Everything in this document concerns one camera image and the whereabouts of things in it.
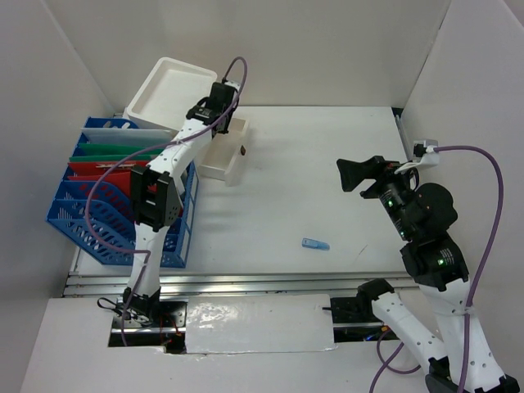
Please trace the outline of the red file folder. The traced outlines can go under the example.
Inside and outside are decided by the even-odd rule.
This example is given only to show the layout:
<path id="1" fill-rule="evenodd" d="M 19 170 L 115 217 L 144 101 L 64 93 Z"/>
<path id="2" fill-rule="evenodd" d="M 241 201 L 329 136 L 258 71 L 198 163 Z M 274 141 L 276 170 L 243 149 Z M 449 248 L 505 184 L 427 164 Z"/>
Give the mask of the red file folder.
<path id="1" fill-rule="evenodd" d="M 156 205 L 172 206 L 181 202 L 181 196 L 175 187 L 174 177 L 163 160 L 151 162 L 145 160 L 129 160 L 109 171 L 115 161 L 69 162 L 64 180 L 79 186 L 82 198 L 88 194 L 98 180 L 100 191 L 95 191 L 94 199 L 98 194 L 108 196 L 109 184 L 118 188 L 133 205 L 138 203 L 152 203 Z"/>

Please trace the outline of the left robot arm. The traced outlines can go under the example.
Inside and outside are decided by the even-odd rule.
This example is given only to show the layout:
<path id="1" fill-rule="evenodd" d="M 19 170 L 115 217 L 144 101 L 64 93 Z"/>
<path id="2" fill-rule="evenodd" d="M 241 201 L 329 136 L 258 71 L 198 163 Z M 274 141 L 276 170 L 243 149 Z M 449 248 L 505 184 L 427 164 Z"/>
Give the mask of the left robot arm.
<path id="1" fill-rule="evenodd" d="M 160 263 L 165 237 L 183 209 L 183 171 L 218 133 L 227 133 L 243 86 L 222 79 L 188 110 L 171 143 L 145 166 L 131 170 L 135 221 L 132 271 L 124 290 L 123 314 L 149 327 L 160 319 Z"/>

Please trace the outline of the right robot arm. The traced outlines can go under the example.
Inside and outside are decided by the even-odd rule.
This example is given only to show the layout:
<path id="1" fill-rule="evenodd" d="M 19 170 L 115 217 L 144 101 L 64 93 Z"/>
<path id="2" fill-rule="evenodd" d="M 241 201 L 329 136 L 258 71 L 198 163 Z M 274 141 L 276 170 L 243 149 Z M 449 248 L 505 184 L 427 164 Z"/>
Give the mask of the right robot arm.
<path id="1" fill-rule="evenodd" d="M 405 242 L 400 251 L 405 270 L 429 301 L 440 335 L 432 334 L 383 278 L 359 287 L 359 316 L 378 318 L 396 334 L 418 361 L 430 392 L 518 392 L 517 380 L 498 365 L 468 304 L 472 280 L 463 253 L 448 234 L 458 218 L 453 197 L 437 183 L 411 188 L 409 172 L 400 167 L 381 156 L 337 160 L 343 191 L 372 181 L 360 195 L 381 202 Z"/>

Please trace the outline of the green clip file folder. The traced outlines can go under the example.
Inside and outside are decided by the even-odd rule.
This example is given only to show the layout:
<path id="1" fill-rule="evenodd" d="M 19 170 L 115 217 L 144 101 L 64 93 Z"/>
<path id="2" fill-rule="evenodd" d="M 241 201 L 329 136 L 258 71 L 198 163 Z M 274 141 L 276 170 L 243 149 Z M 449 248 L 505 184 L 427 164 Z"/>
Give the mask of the green clip file folder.
<path id="1" fill-rule="evenodd" d="M 114 144 L 80 143 L 69 158 L 71 162 L 118 161 L 142 147 L 122 146 Z"/>

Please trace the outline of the white foam drawer box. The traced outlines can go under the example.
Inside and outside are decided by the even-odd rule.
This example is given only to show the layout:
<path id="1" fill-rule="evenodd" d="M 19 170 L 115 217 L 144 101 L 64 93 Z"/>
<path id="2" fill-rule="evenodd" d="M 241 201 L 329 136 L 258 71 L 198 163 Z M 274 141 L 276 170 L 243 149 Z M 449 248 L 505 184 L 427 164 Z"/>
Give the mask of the white foam drawer box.
<path id="1" fill-rule="evenodd" d="M 124 118 L 141 129 L 169 129 L 176 134 L 187 111 L 207 96 L 218 80 L 213 70 L 162 57 L 155 64 L 131 102 Z M 228 133 L 218 134 L 196 157 L 197 173 L 236 186 L 246 163 L 249 121 L 234 116 Z"/>

